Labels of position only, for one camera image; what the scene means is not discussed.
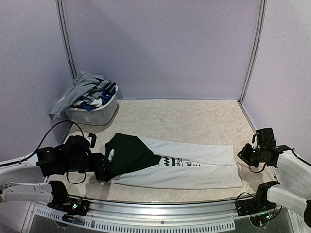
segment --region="black cable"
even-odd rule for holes
[[[69,173],[68,173],[68,172],[66,172],[66,178],[67,178],[67,181],[68,181],[69,183],[71,183],[71,184],[81,184],[81,183],[83,183],[83,182],[86,180],[86,172],[84,172],[84,178],[83,178],[83,180],[82,180],[82,181],[80,181],[80,182],[78,182],[78,183],[73,183],[73,182],[70,182],[70,180],[69,180],[68,176],[69,176]]]
[[[292,151],[292,153],[294,154],[294,156],[296,156],[297,159],[299,159],[299,160],[301,160],[302,162],[304,162],[305,164],[311,166],[311,164],[310,164],[308,161],[306,161],[306,160],[300,158],[300,157],[295,153],[295,147],[293,147],[293,148],[291,149],[291,151]]]
[[[273,208],[272,216],[274,215],[275,212],[276,212],[276,207]]]
[[[49,134],[49,132],[50,132],[52,129],[54,129],[57,125],[59,125],[59,124],[61,124],[61,123],[64,123],[64,122],[71,122],[72,124],[75,124],[75,125],[79,128],[79,130],[81,131],[82,137],[84,137],[84,134],[83,134],[83,131],[82,131],[81,127],[80,127],[76,122],[74,122],[74,121],[72,121],[72,120],[62,120],[62,121],[60,121],[60,122],[57,122],[55,125],[53,125],[53,126],[45,133],[45,135],[43,136],[41,142],[39,143],[39,145],[37,146],[37,148],[33,151],[33,153],[32,153],[31,155],[29,155],[28,157],[26,157],[26,158],[24,158],[24,159],[22,159],[22,160],[20,160],[20,161],[17,160],[17,161],[13,161],[13,162],[6,163],[6,164],[1,164],[0,167],[9,166],[9,165],[12,165],[12,164],[20,164],[21,162],[24,162],[24,161],[30,159],[34,154],[36,154],[37,150],[40,148],[41,144],[43,143],[44,139],[45,139],[46,136]]]
[[[249,166],[249,170],[250,170],[251,172],[253,172],[253,173],[261,173],[261,172],[264,171],[264,169],[266,168],[266,166],[267,166],[267,163],[265,163],[265,164],[263,165],[263,168],[262,168],[262,170],[260,170],[260,171],[252,171],[252,169],[251,169],[252,166]]]
[[[250,195],[251,197],[253,197],[254,198],[254,196],[253,195],[251,195],[250,193],[247,193],[247,192],[243,192],[243,193],[240,193],[238,196],[237,196],[237,198],[235,198],[235,204],[237,203],[237,201],[238,201],[238,199],[239,199],[239,197],[240,196],[242,196],[243,194],[248,194],[248,195]]]

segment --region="purple wall panel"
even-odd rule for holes
[[[268,1],[245,107],[255,127],[311,161],[311,2]]]
[[[55,1],[0,2],[0,161],[32,152],[51,127],[48,112],[71,82]],[[51,132],[56,146],[68,125]],[[20,232],[25,202],[0,204],[0,232]]]
[[[78,71],[103,74],[118,98],[238,99],[259,0],[67,0]]]

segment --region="gray clothing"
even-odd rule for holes
[[[59,118],[59,115],[62,112],[73,105],[81,97],[86,103],[92,103],[101,95],[102,91],[109,83],[110,81],[104,80],[101,75],[80,72],[68,87],[64,98],[50,111],[50,119],[55,120]]]

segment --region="dark green fabric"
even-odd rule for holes
[[[139,171],[159,164],[161,156],[153,152],[136,136],[116,133],[105,145],[105,168],[116,175]],[[108,161],[111,150],[114,155]]]

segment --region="white wall panel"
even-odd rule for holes
[[[259,0],[66,0],[77,71],[103,74],[119,98],[238,99]]]

